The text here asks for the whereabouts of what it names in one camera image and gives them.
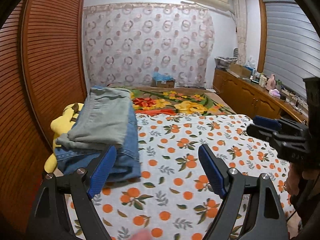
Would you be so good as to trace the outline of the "person right hand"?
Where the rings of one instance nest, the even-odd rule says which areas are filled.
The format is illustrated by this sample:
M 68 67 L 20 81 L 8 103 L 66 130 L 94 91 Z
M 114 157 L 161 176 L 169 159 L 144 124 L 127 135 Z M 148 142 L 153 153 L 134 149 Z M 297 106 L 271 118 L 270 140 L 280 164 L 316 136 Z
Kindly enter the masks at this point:
M 308 201 L 319 205 L 319 170 L 306 169 L 298 164 L 290 164 L 286 180 L 286 190 L 291 196 L 305 193 Z

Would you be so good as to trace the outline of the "person left hand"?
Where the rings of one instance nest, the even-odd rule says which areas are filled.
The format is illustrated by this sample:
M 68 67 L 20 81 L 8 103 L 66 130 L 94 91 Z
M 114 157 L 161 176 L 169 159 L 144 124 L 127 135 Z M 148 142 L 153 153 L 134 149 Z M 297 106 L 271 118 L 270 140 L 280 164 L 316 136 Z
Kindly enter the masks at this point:
M 151 239 L 152 239 L 152 234 L 150 230 L 147 230 L 147 229 L 140 230 L 130 237 L 130 240 L 151 240 Z

